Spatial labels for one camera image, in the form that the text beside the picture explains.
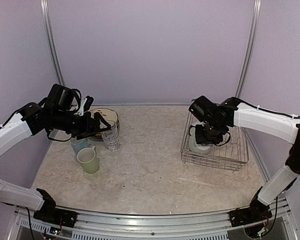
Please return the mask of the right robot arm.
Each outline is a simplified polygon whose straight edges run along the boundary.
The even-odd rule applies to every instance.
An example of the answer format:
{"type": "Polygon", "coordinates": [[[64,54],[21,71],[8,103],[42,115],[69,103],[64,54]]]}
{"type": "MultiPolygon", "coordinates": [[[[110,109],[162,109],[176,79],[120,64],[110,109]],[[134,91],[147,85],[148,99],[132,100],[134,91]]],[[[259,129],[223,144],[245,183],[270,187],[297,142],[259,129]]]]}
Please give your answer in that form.
{"type": "Polygon", "coordinates": [[[261,132],[291,144],[284,165],[258,190],[245,212],[250,222],[258,221],[272,201],[300,176],[300,115],[261,108],[237,97],[217,104],[203,95],[188,110],[199,121],[194,127],[197,145],[219,146],[233,127],[261,132]]]}

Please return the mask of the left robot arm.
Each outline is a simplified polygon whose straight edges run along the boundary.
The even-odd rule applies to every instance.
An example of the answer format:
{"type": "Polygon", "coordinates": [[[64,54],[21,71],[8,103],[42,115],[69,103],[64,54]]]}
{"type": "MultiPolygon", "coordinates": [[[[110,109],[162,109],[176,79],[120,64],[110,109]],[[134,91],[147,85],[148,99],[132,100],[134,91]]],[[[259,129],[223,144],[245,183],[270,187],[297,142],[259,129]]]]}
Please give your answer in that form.
{"type": "MultiPolygon", "coordinates": [[[[111,125],[101,114],[89,112],[93,100],[90,96],[82,98],[78,89],[55,83],[47,97],[15,110],[0,125],[0,157],[42,130],[47,134],[54,130],[64,131],[77,140],[110,130],[111,125]]],[[[0,203],[39,211],[51,223],[60,218],[55,201],[45,190],[25,188],[2,179],[0,203]]]]}

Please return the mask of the light blue cup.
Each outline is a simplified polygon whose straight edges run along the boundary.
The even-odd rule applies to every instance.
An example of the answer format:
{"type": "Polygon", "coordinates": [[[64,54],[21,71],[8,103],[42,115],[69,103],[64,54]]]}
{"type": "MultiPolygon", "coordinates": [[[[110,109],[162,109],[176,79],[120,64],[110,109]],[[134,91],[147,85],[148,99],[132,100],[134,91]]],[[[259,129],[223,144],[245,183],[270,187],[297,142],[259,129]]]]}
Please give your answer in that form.
{"type": "Polygon", "coordinates": [[[89,144],[87,138],[82,138],[82,139],[79,139],[79,140],[77,140],[76,138],[72,138],[69,141],[69,143],[70,143],[70,145],[71,145],[71,147],[72,147],[75,154],[78,154],[79,151],[81,151],[82,149],[90,147],[90,144],[89,144]]]}

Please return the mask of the light green checked bowl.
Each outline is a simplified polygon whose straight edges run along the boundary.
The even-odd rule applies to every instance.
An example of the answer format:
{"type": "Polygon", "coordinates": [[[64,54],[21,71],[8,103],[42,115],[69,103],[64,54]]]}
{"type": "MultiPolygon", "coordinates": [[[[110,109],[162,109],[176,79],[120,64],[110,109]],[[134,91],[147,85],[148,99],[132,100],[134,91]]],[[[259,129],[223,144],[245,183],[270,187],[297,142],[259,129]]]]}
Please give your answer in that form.
{"type": "Polygon", "coordinates": [[[195,138],[190,138],[189,142],[189,149],[191,152],[200,153],[200,154],[208,154],[211,152],[213,146],[211,144],[198,144],[196,143],[195,138]]]}

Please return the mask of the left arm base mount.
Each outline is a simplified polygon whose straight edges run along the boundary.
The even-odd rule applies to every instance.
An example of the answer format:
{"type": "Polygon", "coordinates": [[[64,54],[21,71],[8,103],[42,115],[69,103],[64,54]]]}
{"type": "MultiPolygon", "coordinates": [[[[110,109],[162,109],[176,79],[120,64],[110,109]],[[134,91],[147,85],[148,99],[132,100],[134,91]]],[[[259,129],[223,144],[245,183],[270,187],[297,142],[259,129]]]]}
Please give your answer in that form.
{"type": "Polygon", "coordinates": [[[33,217],[53,225],[74,228],[78,213],[57,207],[42,207],[34,212],[33,217]]]}

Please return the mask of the beige plate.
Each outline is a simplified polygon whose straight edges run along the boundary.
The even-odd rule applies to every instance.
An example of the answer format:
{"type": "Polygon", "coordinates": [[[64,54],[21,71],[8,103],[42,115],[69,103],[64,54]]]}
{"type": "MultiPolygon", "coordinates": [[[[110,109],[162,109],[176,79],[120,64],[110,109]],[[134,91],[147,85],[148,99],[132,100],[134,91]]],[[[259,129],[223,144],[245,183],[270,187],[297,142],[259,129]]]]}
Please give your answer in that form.
{"type": "Polygon", "coordinates": [[[93,136],[92,138],[101,139],[106,135],[117,136],[119,134],[119,116],[116,111],[109,108],[97,107],[90,109],[89,112],[91,113],[92,117],[94,117],[94,113],[99,112],[103,116],[103,118],[111,125],[111,130],[109,130],[107,133],[99,133],[96,136],[93,136]]]}

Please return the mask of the pale green cup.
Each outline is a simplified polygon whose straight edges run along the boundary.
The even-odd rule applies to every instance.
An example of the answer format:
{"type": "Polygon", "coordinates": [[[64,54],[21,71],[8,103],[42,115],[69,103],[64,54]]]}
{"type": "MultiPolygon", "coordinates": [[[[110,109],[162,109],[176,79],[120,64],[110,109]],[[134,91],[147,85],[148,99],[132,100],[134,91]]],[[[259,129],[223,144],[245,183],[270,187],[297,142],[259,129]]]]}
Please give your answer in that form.
{"type": "Polygon", "coordinates": [[[95,146],[81,149],[77,153],[76,159],[88,174],[95,174],[99,170],[99,159],[95,146]]]}

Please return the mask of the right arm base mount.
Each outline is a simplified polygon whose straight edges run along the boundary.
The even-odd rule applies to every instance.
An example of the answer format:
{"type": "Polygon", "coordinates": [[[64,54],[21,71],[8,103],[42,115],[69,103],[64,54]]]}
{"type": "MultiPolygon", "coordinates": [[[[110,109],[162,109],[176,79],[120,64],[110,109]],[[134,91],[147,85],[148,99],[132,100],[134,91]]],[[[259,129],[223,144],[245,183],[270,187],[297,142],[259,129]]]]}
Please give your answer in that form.
{"type": "Polygon", "coordinates": [[[269,207],[266,207],[265,209],[251,207],[237,208],[235,210],[231,210],[228,215],[232,227],[268,220],[273,216],[269,207]]]}

